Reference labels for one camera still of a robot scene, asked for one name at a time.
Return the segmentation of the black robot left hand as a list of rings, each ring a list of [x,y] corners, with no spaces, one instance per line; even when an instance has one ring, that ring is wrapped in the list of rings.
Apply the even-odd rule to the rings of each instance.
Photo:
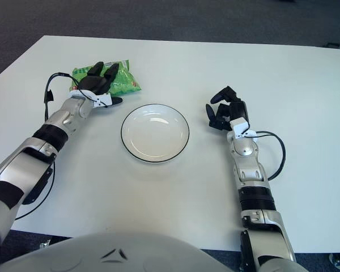
[[[101,71],[104,67],[104,62],[97,62],[93,67],[89,69],[87,75],[82,78],[78,84],[78,88],[86,91],[90,91],[95,95],[94,98],[90,97],[93,101],[94,107],[109,107],[111,105],[117,105],[122,103],[122,98],[111,97],[109,89],[111,84],[115,80],[119,64],[114,63],[110,68],[106,69],[101,76]]]

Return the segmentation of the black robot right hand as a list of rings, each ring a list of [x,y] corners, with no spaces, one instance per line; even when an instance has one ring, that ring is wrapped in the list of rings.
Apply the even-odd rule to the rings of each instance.
[[[230,86],[223,88],[214,95],[210,103],[216,104],[222,100],[225,100],[228,104],[220,103],[216,113],[214,113],[211,105],[206,104],[209,126],[218,130],[231,131],[230,122],[242,117],[247,122],[247,129],[249,129],[250,124],[246,103],[237,97],[236,92]]]

